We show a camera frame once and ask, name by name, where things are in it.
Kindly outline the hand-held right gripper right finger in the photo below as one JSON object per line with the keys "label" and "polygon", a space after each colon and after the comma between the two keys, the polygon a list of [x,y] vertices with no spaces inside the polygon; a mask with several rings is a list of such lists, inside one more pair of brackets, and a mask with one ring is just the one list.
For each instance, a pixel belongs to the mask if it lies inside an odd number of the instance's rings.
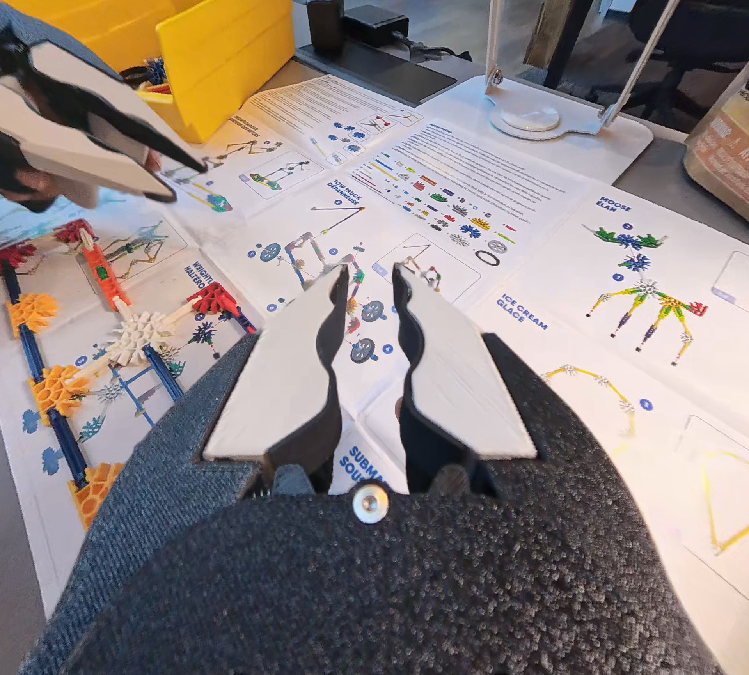
{"label": "hand-held right gripper right finger", "polygon": [[396,263],[398,343],[407,358],[399,411],[409,493],[426,493],[444,468],[492,493],[487,465],[536,459],[534,444],[489,342],[426,280]]}

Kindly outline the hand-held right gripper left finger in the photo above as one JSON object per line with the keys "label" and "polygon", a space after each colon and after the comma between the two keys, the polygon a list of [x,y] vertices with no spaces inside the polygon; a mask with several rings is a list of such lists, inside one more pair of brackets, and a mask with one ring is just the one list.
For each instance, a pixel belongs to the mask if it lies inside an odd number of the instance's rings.
{"label": "hand-held right gripper left finger", "polygon": [[202,449],[207,462],[254,462],[270,487],[297,464],[332,480],[342,410],[332,363],[342,346],[347,264],[333,266],[257,335]]}

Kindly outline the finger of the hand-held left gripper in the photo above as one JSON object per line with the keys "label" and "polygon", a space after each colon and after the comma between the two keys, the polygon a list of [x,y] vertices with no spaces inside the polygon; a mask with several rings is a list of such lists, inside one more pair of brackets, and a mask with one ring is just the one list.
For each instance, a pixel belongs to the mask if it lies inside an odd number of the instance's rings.
{"label": "finger of the hand-held left gripper", "polygon": [[149,152],[198,173],[208,168],[125,82],[51,42],[30,46],[26,81],[33,83],[53,118],[93,142],[139,164]]}
{"label": "finger of the hand-held left gripper", "polygon": [[30,168],[51,176],[61,196],[74,203],[98,203],[107,188],[173,203],[176,193],[145,166],[146,148],[135,157],[85,131],[53,122],[17,90],[1,94],[2,163],[11,171]]}

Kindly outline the short red rod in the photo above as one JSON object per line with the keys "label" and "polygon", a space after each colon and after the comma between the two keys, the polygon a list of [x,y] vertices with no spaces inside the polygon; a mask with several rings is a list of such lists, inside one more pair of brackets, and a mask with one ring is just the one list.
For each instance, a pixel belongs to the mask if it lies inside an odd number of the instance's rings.
{"label": "short red rod", "polygon": [[257,334],[257,327],[255,327],[250,320],[243,314],[240,307],[235,309],[224,309],[220,313],[220,321],[235,321],[248,335]]}

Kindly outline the yellow plastic parts bin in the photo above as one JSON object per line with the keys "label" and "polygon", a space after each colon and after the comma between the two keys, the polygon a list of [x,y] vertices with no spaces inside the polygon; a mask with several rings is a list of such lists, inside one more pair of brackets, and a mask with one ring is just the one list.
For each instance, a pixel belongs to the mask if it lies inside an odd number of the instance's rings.
{"label": "yellow plastic parts bin", "polygon": [[109,64],[162,58],[171,92],[155,111],[187,142],[205,142],[295,53],[292,0],[126,0]]}

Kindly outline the white printed instruction sheet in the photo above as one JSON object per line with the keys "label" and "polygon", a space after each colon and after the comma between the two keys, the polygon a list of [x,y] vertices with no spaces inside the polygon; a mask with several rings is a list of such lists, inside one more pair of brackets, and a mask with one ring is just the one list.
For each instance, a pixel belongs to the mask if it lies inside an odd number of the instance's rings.
{"label": "white printed instruction sheet", "polygon": [[[124,464],[88,531],[21,339],[10,416],[37,433],[58,603],[20,673],[747,673],[747,246],[551,164],[399,112],[380,160],[334,173],[283,134],[183,203],[89,216],[133,314],[220,283],[257,327],[184,316],[109,364],[67,417],[88,467]],[[45,368],[106,354],[123,318],[82,245],[25,240],[21,294],[58,304]],[[485,335],[538,450],[409,493],[398,416],[404,263]],[[202,458],[264,326],[347,264],[327,490],[297,464]]]}

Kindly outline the red connector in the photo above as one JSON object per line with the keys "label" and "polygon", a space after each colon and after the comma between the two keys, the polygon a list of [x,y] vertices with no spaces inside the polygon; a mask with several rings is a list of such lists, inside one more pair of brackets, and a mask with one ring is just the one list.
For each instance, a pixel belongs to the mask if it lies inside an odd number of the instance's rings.
{"label": "red connector", "polygon": [[80,244],[82,240],[80,235],[81,231],[85,231],[92,239],[92,241],[99,240],[99,237],[94,231],[94,228],[89,224],[88,221],[82,218],[70,221],[64,225],[61,225],[60,227],[55,228],[53,230],[53,236],[56,240],[65,245]]}
{"label": "red connector", "polygon": [[36,253],[36,246],[24,241],[1,249],[1,270],[16,271]]}
{"label": "red connector", "polygon": [[197,314],[229,314],[237,318],[240,310],[233,296],[220,284],[211,283],[189,296],[186,303]]}

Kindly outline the white snowflake connector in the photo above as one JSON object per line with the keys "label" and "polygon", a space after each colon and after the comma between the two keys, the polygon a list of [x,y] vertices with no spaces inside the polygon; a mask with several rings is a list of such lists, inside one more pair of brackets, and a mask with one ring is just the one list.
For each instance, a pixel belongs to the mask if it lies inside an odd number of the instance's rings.
{"label": "white snowflake connector", "polygon": [[123,319],[108,337],[108,362],[119,367],[144,363],[144,348],[156,348],[171,339],[175,325],[168,316],[156,312],[141,312]]}

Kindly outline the orange ladder piece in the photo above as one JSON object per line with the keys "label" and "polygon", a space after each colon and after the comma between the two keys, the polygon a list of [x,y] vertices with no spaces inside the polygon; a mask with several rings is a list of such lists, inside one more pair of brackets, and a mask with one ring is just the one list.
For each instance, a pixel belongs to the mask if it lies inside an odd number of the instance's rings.
{"label": "orange ladder piece", "polygon": [[98,245],[93,244],[92,248],[84,246],[82,247],[82,253],[108,305],[114,311],[117,311],[118,306],[115,300],[118,298],[121,304],[130,306],[131,301],[129,297],[123,290],[119,280],[115,276],[114,270]]}

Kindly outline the orange-yellow connector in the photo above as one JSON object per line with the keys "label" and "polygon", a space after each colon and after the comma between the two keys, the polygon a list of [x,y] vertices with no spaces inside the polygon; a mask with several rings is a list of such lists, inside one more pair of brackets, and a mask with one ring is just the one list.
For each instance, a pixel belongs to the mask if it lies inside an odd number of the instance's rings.
{"label": "orange-yellow connector", "polygon": [[73,365],[43,368],[41,376],[28,379],[43,425],[51,427],[50,411],[70,417],[90,389],[89,378]]}
{"label": "orange-yellow connector", "polygon": [[122,463],[108,464],[102,462],[95,468],[87,467],[85,469],[87,484],[82,488],[76,487],[76,483],[72,480],[67,483],[85,531],[88,531],[91,527],[92,521],[123,469],[124,464]]}
{"label": "orange-yellow connector", "polygon": [[16,339],[20,338],[21,325],[32,333],[39,333],[49,326],[49,319],[59,310],[56,300],[45,293],[22,293],[17,302],[6,301],[5,307]]}

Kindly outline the white metal stand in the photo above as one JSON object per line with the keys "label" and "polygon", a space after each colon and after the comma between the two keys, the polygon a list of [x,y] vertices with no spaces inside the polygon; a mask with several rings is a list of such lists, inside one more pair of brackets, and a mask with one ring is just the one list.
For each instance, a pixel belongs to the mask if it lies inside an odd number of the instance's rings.
{"label": "white metal stand", "polygon": [[648,126],[621,112],[679,1],[667,0],[623,91],[613,104],[600,108],[504,74],[499,41],[505,0],[490,0],[485,72],[435,96],[421,109],[430,118],[491,135],[525,154],[613,184],[654,138]]}

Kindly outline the black power adapter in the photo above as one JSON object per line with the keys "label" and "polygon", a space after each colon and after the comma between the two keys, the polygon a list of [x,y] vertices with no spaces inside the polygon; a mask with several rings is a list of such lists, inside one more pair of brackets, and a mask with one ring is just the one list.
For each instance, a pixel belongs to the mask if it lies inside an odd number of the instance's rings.
{"label": "black power adapter", "polygon": [[383,48],[408,39],[409,18],[379,6],[346,9],[342,24],[347,38],[372,48]]}

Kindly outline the brown printed toy bag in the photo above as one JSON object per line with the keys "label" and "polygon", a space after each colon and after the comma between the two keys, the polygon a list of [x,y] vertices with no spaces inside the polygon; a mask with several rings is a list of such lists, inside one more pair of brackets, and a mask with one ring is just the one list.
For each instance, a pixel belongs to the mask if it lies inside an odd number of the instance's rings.
{"label": "brown printed toy bag", "polygon": [[733,81],[685,144],[688,176],[747,220],[748,81]]}

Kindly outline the black office chair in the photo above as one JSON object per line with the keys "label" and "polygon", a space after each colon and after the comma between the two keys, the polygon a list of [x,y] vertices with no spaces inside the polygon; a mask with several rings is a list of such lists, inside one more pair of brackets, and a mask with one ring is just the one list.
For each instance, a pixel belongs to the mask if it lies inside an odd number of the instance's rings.
{"label": "black office chair", "polygon": [[639,82],[625,109],[642,108],[641,117],[655,114],[666,126],[676,125],[675,110],[700,119],[708,107],[679,87],[692,71],[732,73],[731,66],[748,58],[748,0],[680,0],[650,55],[664,62],[660,82]]}

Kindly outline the wooden post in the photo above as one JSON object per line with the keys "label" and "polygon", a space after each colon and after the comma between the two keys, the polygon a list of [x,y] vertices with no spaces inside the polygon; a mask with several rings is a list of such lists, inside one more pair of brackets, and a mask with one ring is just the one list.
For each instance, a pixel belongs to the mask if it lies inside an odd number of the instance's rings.
{"label": "wooden post", "polygon": [[545,0],[524,63],[546,71],[544,85],[556,88],[594,0]]}

